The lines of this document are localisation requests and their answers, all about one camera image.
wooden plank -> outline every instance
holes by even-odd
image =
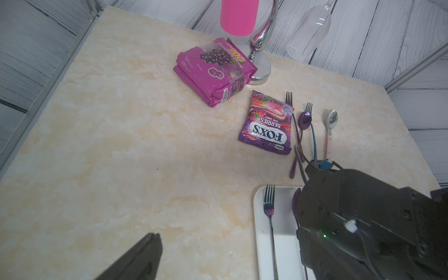
[[[0,153],[24,116],[25,113],[0,104]]]
[[[384,86],[395,73],[413,0],[379,0],[354,78]]]
[[[400,89],[448,89],[448,60],[440,59],[434,62]]]
[[[24,0],[0,2],[0,99],[29,109],[76,36]]]
[[[221,0],[213,0],[204,16],[194,28],[195,31],[205,33],[217,38],[230,38],[235,44],[249,44],[250,35],[248,36],[234,36],[221,27]],[[257,30],[268,18],[272,9],[272,0],[260,0],[258,5],[257,20],[255,23],[255,30]]]
[[[448,90],[396,90],[389,94],[409,129],[448,129]]]
[[[213,0],[118,0],[114,6],[148,17],[193,28]]]
[[[448,182],[448,130],[410,131],[439,183]]]
[[[338,0],[311,65],[352,77],[379,0]]]
[[[271,40],[265,50],[278,56],[291,58],[286,52],[286,44],[293,35],[297,23],[307,10],[323,4],[325,1],[322,0],[283,1],[279,8]]]
[[[414,0],[394,77],[448,38],[448,12],[427,0]]]
[[[78,35],[89,19],[81,0],[25,0],[29,5]]]

silver lamp stand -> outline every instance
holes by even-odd
[[[250,46],[237,45],[244,55],[258,68],[257,72],[255,72],[252,76],[252,80],[249,82],[251,85],[259,85],[264,83],[271,73],[271,63],[266,55],[261,51],[266,47],[269,39],[271,38],[278,9],[279,1],[274,0],[269,18],[250,39]]]

fork tines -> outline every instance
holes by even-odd
[[[286,104],[293,105],[293,93],[290,91],[286,92]]]
[[[276,185],[266,185],[263,204],[274,204]]]
[[[306,104],[306,108],[305,108],[305,112],[308,112],[311,114],[311,111],[313,110],[313,104],[312,103],[307,103]]]

grape image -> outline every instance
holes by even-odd
[[[212,49],[209,52],[204,52],[199,55],[206,63],[213,63],[217,65],[224,65],[232,61],[232,57],[223,49]]]

marble table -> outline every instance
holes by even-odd
[[[318,157],[396,187],[439,188],[383,87],[267,54],[268,82],[209,108],[173,72],[212,41],[107,7],[0,182],[2,279],[95,278],[147,232],[163,279],[257,279],[252,198],[289,178],[293,153],[237,141],[251,91],[312,102]],[[311,157],[312,135],[303,148]]]

